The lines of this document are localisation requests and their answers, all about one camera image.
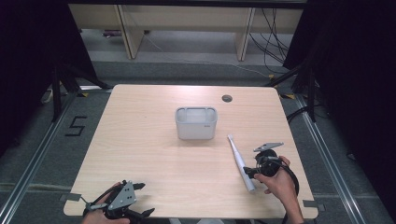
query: hand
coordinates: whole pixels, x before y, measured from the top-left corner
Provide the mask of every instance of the hand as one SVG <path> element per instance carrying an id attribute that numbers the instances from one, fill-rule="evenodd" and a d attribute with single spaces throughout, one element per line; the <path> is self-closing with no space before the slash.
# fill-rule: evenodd
<path id="1" fill-rule="evenodd" d="M 120 185 L 120 182 L 113 185 L 113 187 Z M 101 200 L 97 202 L 99 203 L 104 203 L 107 197 L 110 195 L 108 193 L 105 197 L 103 197 Z M 96 209 L 94 211 L 91 211 L 87 213 L 87 215 L 82 219 L 82 224 L 130 224 L 130 221 L 128 218 L 120 218 L 120 219 L 108 219 L 105 214 L 103 214 L 102 209 Z"/>
<path id="2" fill-rule="evenodd" d="M 279 158 L 285 165 L 290 165 L 290 161 L 286 157 L 279 156 Z M 264 193 L 273 193 L 283 203 L 291 223 L 304 223 L 293 180 L 282 167 L 272 177 L 255 174 L 254 178 L 268 187 Z"/>

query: white plastic container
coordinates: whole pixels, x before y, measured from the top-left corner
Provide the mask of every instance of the white plastic container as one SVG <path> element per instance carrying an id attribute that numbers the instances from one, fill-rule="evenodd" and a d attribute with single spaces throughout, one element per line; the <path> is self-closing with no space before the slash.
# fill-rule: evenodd
<path id="1" fill-rule="evenodd" d="M 210 106 L 180 107 L 176 110 L 175 120 L 178 138 L 211 139 L 215 136 L 218 112 Z"/>

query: black device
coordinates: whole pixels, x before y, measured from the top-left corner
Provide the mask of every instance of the black device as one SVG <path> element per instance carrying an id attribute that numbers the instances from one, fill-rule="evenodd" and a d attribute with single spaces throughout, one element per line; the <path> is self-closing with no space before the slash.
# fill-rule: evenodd
<path id="1" fill-rule="evenodd" d="M 93 203 L 86 203 L 83 216 L 90 211 L 102 209 L 108 219 L 129 218 L 131 223 L 140 223 L 144 218 L 151 215 L 154 208 L 146 210 L 143 213 L 138 213 L 130 210 L 128 207 L 137 201 L 134 191 L 136 189 L 142 189 L 145 186 L 143 183 L 133 184 L 131 181 L 126 182 L 123 180 L 120 185 L 108 189 Z M 107 194 L 109 196 L 105 202 L 97 204 Z"/>
<path id="2" fill-rule="evenodd" d="M 257 162 L 256 168 L 244 167 L 245 174 L 248 175 L 249 178 L 254 178 L 255 174 L 274 176 L 279 168 L 282 167 L 282 169 L 284 169 L 293 180 L 296 194 L 298 195 L 300 185 L 297 176 L 289 168 L 289 166 L 276 155 L 276 153 L 271 148 L 265 148 L 264 146 L 265 145 L 263 145 L 262 147 L 258 147 L 254 150 L 260 151 L 260 153 L 257 154 L 255 157 L 255 160 Z"/>

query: wooden table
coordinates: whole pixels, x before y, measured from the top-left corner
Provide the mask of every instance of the wooden table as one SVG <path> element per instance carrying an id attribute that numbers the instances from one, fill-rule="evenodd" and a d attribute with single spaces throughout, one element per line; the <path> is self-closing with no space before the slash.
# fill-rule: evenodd
<path id="1" fill-rule="evenodd" d="M 226 103 L 223 95 L 233 100 Z M 175 112 L 181 106 L 213 106 L 218 111 L 211 140 L 177 138 Z M 253 149 L 284 142 L 275 149 L 291 161 L 300 181 L 299 202 L 305 218 L 315 218 L 299 154 L 277 92 L 273 88 L 219 86 L 118 85 L 108 100 L 72 193 L 95 200 L 115 182 L 146 186 L 130 208 L 155 208 L 152 217 L 282 218 L 285 210 L 266 187 L 254 180 L 248 192 L 236 166 L 227 134 L 247 166 L 255 166 Z M 64 212 L 81 216 L 84 203 L 68 201 Z"/>

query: small hole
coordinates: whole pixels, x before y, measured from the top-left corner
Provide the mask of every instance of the small hole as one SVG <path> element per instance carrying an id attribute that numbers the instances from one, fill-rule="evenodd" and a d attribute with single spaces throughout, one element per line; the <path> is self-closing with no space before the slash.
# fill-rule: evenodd
<path id="1" fill-rule="evenodd" d="M 231 95 L 223 95 L 221 97 L 221 99 L 225 102 L 225 103 L 230 103 L 233 100 L 233 97 Z"/>

